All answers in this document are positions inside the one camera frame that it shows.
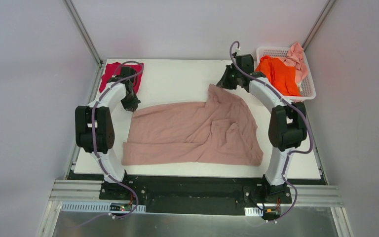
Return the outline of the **dusty pink graphic t-shirt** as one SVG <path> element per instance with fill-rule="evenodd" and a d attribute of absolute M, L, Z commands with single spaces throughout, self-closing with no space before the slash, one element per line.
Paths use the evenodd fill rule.
<path fill-rule="evenodd" d="M 205 102 L 137 110 L 123 144 L 123 165 L 200 162 L 259 166 L 263 151 L 246 102 L 215 85 Z"/>

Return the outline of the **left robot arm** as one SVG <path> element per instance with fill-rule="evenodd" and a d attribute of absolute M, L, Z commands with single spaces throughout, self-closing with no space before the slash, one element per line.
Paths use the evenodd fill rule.
<path fill-rule="evenodd" d="M 105 89 L 86 106 L 75 109 L 76 145 L 96 160 L 104 180 L 114 183 L 112 193 L 118 199 L 130 196 L 131 187 L 123 182 L 125 169 L 114 151 L 115 131 L 112 112 L 118 105 L 135 112 L 140 104 L 134 84 L 142 71 L 119 65 L 108 79 Z"/>

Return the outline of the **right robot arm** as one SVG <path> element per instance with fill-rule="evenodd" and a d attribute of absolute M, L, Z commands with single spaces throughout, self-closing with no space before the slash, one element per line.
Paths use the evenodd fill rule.
<path fill-rule="evenodd" d="M 303 102 L 287 99 L 270 84 L 264 74 L 254 71 L 252 55 L 231 53 L 232 63 L 226 66 L 217 83 L 224 89 L 244 88 L 255 96 L 270 112 L 268 138 L 273 146 L 266 185 L 261 187 L 261 198 L 273 202 L 280 196 L 278 186 L 284 185 L 289 166 L 288 156 L 307 138 L 306 109 Z"/>

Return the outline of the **folded red t-shirt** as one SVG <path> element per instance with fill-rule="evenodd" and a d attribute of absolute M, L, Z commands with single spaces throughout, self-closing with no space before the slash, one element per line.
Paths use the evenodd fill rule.
<path fill-rule="evenodd" d="M 131 75 L 139 73 L 139 75 L 137 75 L 136 77 L 130 80 L 132 82 L 134 92 L 138 93 L 142 76 L 143 76 L 143 69 L 144 69 L 144 63 L 138 63 L 136 65 L 125 65 L 125 66 L 121 66 L 120 62 L 107 64 L 105 67 L 105 72 L 101 77 L 99 92 L 102 93 L 105 90 L 105 88 L 107 87 L 108 81 L 114 76 L 125 78 L 129 76 L 127 73 L 131 73 Z"/>

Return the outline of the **orange t-shirt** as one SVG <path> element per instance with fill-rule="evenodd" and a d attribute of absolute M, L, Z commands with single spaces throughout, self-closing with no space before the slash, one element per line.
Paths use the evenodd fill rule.
<path fill-rule="evenodd" d="M 295 68 L 286 66 L 281 59 L 268 55 L 260 58 L 256 72 L 262 72 L 268 81 L 285 96 L 300 97 L 299 88 L 295 82 Z"/>

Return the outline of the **light pink crumpled t-shirt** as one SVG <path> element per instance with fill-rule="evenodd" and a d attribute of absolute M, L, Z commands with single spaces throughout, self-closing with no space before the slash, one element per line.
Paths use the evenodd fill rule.
<path fill-rule="evenodd" d="M 308 66 L 305 63 L 304 49 L 299 42 L 294 43 L 288 50 L 282 62 L 289 67 L 295 68 L 295 82 L 300 85 L 308 76 Z"/>

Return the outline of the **white plastic laundry basket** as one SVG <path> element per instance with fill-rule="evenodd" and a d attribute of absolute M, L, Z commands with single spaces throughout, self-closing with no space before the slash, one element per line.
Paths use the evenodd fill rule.
<path fill-rule="evenodd" d="M 264 73 L 271 85 L 287 99 L 305 101 L 316 97 L 308 62 L 299 43 L 290 47 L 258 47 L 256 56 L 255 71 Z"/>

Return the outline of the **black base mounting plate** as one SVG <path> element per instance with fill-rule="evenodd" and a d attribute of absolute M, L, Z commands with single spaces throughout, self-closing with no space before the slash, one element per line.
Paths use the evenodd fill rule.
<path fill-rule="evenodd" d="M 126 175 L 124 187 L 104 181 L 99 198 L 133 201 L 148 213 L 243 215 L 246 207 L 291 204 L 289 187 L 270 188 L 262 178 Z"/>

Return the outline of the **aluminium frame rail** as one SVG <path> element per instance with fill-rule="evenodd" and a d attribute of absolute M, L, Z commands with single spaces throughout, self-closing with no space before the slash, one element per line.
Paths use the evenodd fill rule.
<path fill-rule="evenodd" d="M 139 203 L 149 206 L 160 201 L 161 198 L 215 199 L 216 201 L 231 200 L 234 204 L 248 204 L 253 201 L 259 204 L 283 205 L 295 202 L 296 206 L 310 207 L 343 207 L 344 202 L 337 186 L 297 185 L 290 188 L 280 198 L 265 200 L 260 198 L 258 184 L 248 185 L 241 183 L 201 184 L 197 182 L 161 183 L 152 184 L 131 183 L 137 193 Z M 104 181 L 87 180 L 57 180 L 50 193 L 50 201 L 104 201 L 129 203 L 130 191 L 116 184 Z"/>

